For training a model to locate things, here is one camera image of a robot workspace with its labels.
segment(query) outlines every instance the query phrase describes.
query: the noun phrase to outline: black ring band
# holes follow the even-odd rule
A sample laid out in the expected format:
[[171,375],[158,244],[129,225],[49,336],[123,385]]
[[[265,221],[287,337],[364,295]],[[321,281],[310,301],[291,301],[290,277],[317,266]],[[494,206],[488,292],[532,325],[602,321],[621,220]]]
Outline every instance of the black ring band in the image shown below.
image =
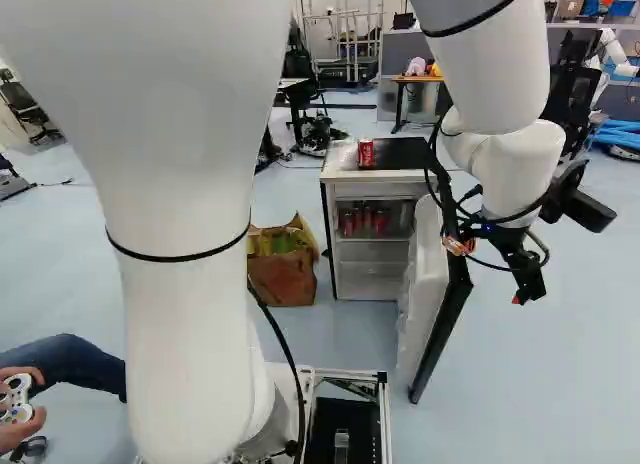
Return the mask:
[[503,10],[505,7],[507,7],[509,4],[511,4],[513,1],[515,0],[504,0],[497,6],[492,7],[488,11],[483,12],[482,14],[474,17],[473,19],[463,22],[462,24],[458,24],[457,26],[450,27],[449,29],[445,29],[444,31],[427,31],[426,29],[422,29],[422,32],[424,33],[425,36],[434,37],[434,38],[447,37],[447,36],[451,36],[452,34],[458,34],[459,32],[466,31],[467,29],[470,29],[473,26],[477,26],[481,22],[486,21],[490,17],[493,17],[494,15],[499,13],[501,10]]
[[211,249],[210,251],[199,252],[197,254],[189,254],[187,256],[175,256],[175,257],[164,257],[164,256],[149,256],[147,254],[140,254],[138,252],[127,249],[126,247],[122,247],[116,241],[113,240],[109,231],[107,230],[107,239],[113,247],[115,247],[118,251],[120,251],[125,256],[132,257],[134,259],[138,259],[139,261],[148,261],[148,262],[161,262],[161,263],[171,263],[176,264],[179,262],[189,262],[189,261],[197,261],[198,259],[205,259],[207,257],[215,256],[216,254],[220,254],[221,252],[226,251],[227,249],[232,248],[237,243],[239,243],[242,238],[249,232],[249,227],[251,226],[251,221],[247,224],[242,233],[236,237],[233,241],[228,242],[224,246],[216,247],[215,249]]

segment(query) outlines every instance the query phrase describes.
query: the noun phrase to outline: brown paper bag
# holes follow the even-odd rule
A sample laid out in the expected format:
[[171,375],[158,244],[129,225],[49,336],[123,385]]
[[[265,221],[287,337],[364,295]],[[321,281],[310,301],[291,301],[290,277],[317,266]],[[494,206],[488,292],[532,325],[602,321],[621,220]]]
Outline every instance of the brown paper bag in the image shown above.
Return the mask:
[[249,280],[268,305],[313,304],[317,287],[313,263],[318,260],[318,246],[299,214],[284,226],[251,226],[247,252]]

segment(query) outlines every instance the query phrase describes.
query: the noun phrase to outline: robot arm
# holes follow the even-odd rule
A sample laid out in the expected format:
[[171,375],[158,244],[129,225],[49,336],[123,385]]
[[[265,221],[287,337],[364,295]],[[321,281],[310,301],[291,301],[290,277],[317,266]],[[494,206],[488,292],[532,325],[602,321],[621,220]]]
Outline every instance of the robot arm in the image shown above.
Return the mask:
[[616,65],[614,74],[623,77],[638,77],[640,76],[640,67],[633,66],[627,58],[627,54],[624,52],[620,41],[616,37],[616,33],[610,28],[602,29],[600,37],[601,45],[605,46],[608,54],[611,56],[613,63]]

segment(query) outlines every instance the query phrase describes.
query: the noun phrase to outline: black device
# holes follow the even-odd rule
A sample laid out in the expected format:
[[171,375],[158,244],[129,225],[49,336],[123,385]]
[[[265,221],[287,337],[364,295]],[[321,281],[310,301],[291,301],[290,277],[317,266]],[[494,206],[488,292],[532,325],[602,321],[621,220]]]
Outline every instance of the black device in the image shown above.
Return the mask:
[[416,23],[416,18],[413,12],[405,12],[404,14],[393,15],[393,27],[392,29],[411,29]]

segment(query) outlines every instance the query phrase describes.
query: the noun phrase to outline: coca-cola can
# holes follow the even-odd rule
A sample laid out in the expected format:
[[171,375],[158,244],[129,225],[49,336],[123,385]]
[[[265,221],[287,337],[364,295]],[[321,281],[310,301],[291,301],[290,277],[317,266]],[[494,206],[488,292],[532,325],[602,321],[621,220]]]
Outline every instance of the coca-cola can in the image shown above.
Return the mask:
[[342,226],[342,235],[344,237],[353,237],[355,232],[356,220],[351,212],[344,213],[344,222]]
[[382,237],[386,234],[387,223],[387,212],[384,209],[376,211],[376,214],[373,217],[373,229],[378,237]]
[[358,156],[358,166],[361,169],[371,169],[374,166],[375,156],[371,139],[360,139],[358,142]]
[[361,205],[356,205],[353,208],[353,215],[355,219],[355,231],[360,232],[364,228],[364,213]]
[[365,204],[363,214],[364,230],[367,232],[371,232],[371,229],[373,229],[373,209],[371,208],[371,206]]

